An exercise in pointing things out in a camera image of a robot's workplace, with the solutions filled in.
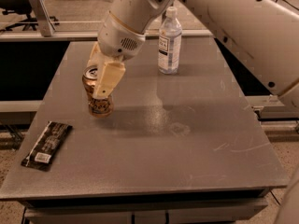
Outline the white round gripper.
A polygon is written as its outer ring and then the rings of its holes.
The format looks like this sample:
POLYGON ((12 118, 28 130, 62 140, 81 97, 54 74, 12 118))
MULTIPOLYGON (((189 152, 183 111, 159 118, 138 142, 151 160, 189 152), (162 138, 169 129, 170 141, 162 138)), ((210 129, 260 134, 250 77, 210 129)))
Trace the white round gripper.
POLYGON ((87 66, 101 68, 93 91, 93 98, 100 100, 106 99, 113 92, 126 71, 123 62, 105 62, 104 54, 131 59, 141 50, 145 36, 126 28, 113 14, 108 13, 99 28, 97 40, 93 44, 87 66))

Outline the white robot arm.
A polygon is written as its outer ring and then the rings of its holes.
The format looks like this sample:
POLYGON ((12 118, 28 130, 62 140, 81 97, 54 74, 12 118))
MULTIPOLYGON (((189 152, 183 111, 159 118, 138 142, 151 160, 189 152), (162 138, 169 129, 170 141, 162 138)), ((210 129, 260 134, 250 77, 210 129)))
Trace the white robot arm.
MULTIPOLYGON (((174 0, 114 0, 98 32, 103 58, 131 59, 174 0)), ((299 15, 271 0, 178 0, 291 110, 299 108, 299 15)))

